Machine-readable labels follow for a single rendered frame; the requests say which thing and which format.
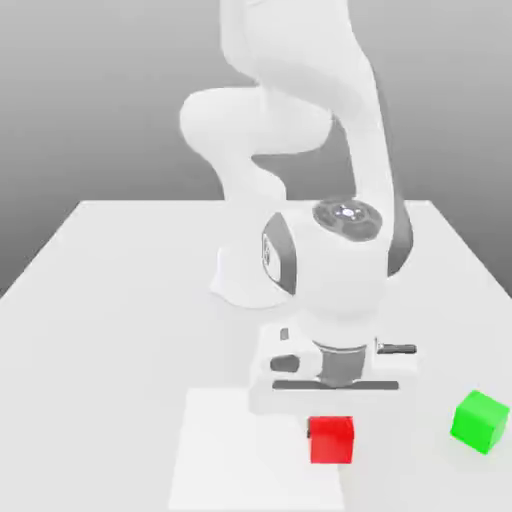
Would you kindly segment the small red cube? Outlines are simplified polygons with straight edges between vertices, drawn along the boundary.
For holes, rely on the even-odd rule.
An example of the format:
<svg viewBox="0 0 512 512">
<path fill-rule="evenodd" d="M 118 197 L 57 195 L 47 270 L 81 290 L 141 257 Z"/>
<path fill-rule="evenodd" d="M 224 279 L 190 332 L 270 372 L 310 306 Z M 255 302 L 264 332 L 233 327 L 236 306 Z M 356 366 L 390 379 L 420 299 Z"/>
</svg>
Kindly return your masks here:
<svg viewBox="0 0 512 512">
<path fill-rule="evenodd" d="M 307 437 L 312 464 L 351 464 L 355 428 L 352 416 L 313 416 Z"/>
</svg>

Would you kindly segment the small green cube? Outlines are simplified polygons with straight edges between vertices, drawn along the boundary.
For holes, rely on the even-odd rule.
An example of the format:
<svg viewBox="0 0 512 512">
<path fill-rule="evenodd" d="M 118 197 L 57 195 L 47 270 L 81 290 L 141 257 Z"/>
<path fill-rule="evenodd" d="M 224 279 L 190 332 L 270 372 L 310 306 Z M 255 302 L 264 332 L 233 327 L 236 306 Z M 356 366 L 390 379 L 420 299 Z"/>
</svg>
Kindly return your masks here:
<svg viewBox="0 0 512 512">
<path fill-rule="evenodd" d="M 502 438 L 510 407 L 478 391 L 471 391 L 456 407 L 450 434 L 487 455 Z"/>
</svg>

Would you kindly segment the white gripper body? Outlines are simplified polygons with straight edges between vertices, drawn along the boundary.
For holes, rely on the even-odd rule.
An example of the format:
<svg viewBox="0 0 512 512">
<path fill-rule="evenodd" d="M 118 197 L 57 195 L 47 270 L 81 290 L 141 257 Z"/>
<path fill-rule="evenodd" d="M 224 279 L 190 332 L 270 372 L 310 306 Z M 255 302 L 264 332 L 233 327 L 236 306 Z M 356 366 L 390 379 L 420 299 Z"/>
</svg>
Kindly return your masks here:
<svg viewBox="0 0 512 512">
<path fill-rule="evenodd" d="M 248 387 L 249 410 L 259 415 L 363 416 L 400 412 L 414 402 L 417 379 L 366 380 L 341 388 L 313 381 L 262 380 Z"/>
</svg>

